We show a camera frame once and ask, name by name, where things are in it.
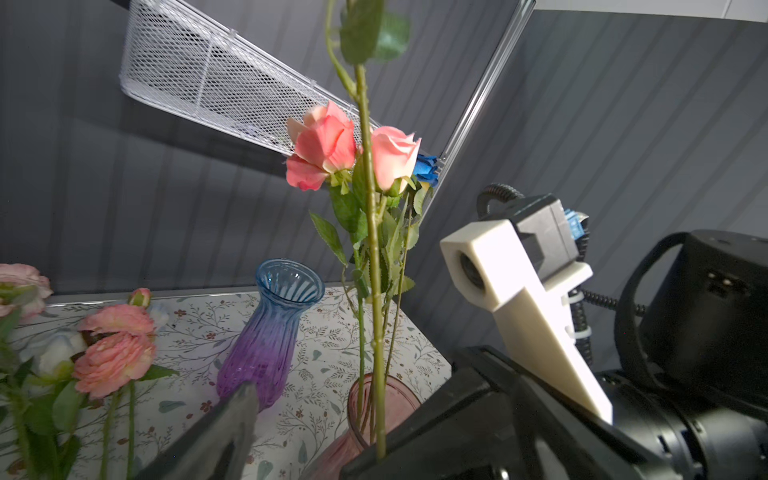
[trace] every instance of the vase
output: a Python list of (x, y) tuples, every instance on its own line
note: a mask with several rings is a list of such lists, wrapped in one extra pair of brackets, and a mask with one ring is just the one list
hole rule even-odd
[(282, 258), (259, 265), (256, 284), (259, 305), (221, 366), (216, 391), (223, 398), (251, 381), (261, 411), (283, 394), (301, 315), (323, 298), (325, 285), (306, 265)]
[[(363, 382), (363, 405), (367, 405), (369, 401), (372, 378), (369, 373)], [(358, 390), (358, 382), (349, 389), (346, 400), (347, 430), (306, 467), (299, 477), (300, 480), (339, 480), (341, 468), (371, 445), (370, 418), (362, 431), (357, 424)], [(386, 432), (390, 433), (403, 423), (420, 405), (419, 399), (405, 384), (393, 376), (388, 376), (384, 401)]]

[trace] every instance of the wire basket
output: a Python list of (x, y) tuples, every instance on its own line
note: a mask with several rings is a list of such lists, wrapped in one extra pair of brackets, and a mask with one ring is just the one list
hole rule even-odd
[(181, 0), (131, 2), (120, 83), (145, 104), (286, 155), (286, 120), (333, 100), (361, 143), (355, 107)]

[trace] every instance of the floral tablecloth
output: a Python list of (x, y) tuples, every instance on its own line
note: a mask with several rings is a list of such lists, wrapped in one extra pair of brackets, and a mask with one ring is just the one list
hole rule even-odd
[[(177, 377), (137, 384), (137, 467), (190, 428), (218, 402), (216, 377), (238, 333), (259, 303), (258, 293), (228, 293), (153, 300), (170, 312), (170, 321), (157, 336), (157, 360), (180, 372)], [(19, 327), (12, 337), (21, 349), (40, 333), (74, 325), (108, 303), (50, 306), (33, 324)], [(372, 337), (370, 310), (367, 311)], [(391, 305), (390, 319), (395, 306)], [(450, 376), (450, 365), (401, 313), (391, 374), (422, 401)], [(299, 477), (301, 471), (346, 430), (346, 396), (358, 375), (357, 321), (346, 306), (343, 291), (326, 295), (302, 318), (285, 392), (258, 416), (256, 441), (243, 478), (256, 480)], [(367, 366), (372, 367), (370, 345)], [(97, 478), (101, 460), (104, 406), (83, 410), (77, 434), (84, 447), (70, 478)], [(124, 478), (127, 461), (127, 400), (119, 406), (110, 449), (110, 478)], [(0, 425), (0, 472), (21, 478), (14, 464), (15, 435), (9, 419)]]

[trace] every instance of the pink vase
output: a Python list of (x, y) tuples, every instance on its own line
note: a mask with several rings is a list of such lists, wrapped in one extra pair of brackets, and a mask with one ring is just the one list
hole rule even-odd
[[(363, 405), (367, 405), (372, 375), (363, 382)], [(300, 480), (339, 480), (341, 468), (369, 447), (370, 419), (360, 431), (357, 425), (358, 382), (349, 389), (346, 400), (347, 430), (302, 472)], [(421, 405), (419, 399), (402, 382), (393, 376), (386, 379), (386, 431), (390, 433), (403, 423)]]

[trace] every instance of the blue rose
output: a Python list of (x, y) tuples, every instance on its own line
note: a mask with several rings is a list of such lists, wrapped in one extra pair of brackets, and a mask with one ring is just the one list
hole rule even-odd
[(426, 157), (419, 154), (416, 157), (416, 166), (413, 169), (416, 180), (429, 184), (430, 187), (437, 185), (437, 157)]

